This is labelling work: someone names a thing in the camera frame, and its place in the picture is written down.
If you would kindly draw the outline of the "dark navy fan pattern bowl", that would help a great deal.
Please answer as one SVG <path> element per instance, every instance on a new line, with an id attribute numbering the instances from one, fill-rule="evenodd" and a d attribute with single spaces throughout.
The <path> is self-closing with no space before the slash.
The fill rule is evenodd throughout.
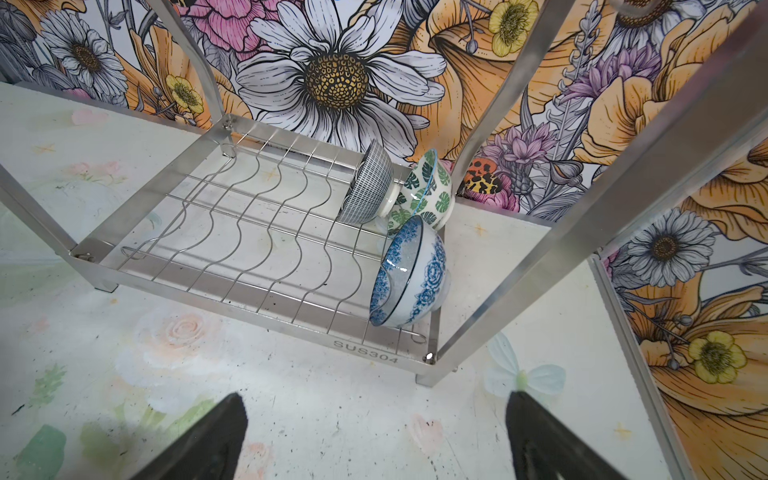
<path id="1" fill-rule="evenodd" d="M 363 225 L 385 218 L 394 207 L 399 193 L 394 164 L 384 147 L 374 140 L 355 172 L 336 221 Z"/>

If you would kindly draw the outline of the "green leaf pattern bowl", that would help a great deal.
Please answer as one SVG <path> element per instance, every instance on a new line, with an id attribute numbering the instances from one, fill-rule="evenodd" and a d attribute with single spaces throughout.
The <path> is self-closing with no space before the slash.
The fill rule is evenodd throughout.
<path id="1" fill-rule="evenodd" d="M 413 216 L 420 216 L 435 231 L 444 228 L 455 206 L 449 170 L 436 149 L 428 150 L 399 186 L 387 215 L 387 233 L 393 235 Z"/>

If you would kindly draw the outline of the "blue floral bowl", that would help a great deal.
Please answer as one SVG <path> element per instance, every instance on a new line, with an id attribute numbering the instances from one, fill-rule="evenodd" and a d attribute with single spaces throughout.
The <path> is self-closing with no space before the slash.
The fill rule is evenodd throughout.
<path id="1" fill-rule="evenodd" d="M 398 230 L 381 262 L 370 298 L 374 326 L 404 328 L 438 310 L 451 273 L 443 240 L 420 216 Z"/>

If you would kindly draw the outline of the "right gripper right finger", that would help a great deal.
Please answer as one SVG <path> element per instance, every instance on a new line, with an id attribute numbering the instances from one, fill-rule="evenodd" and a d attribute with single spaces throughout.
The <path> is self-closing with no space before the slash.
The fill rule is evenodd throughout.
<path id="1" fill-rule="evenodd" d="M 621 479 L 623 475 L 525 392 L 510 394 L 505 424 L 517 479 Z"/>

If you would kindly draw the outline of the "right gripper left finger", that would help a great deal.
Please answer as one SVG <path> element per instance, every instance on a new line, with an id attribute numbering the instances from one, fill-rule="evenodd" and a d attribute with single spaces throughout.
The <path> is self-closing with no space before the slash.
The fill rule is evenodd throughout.
<path id="1" fill-rule="evenodd" d="M 233 392 L 133 479 L 233 479 L 247 426 L 243 399 Z"/>

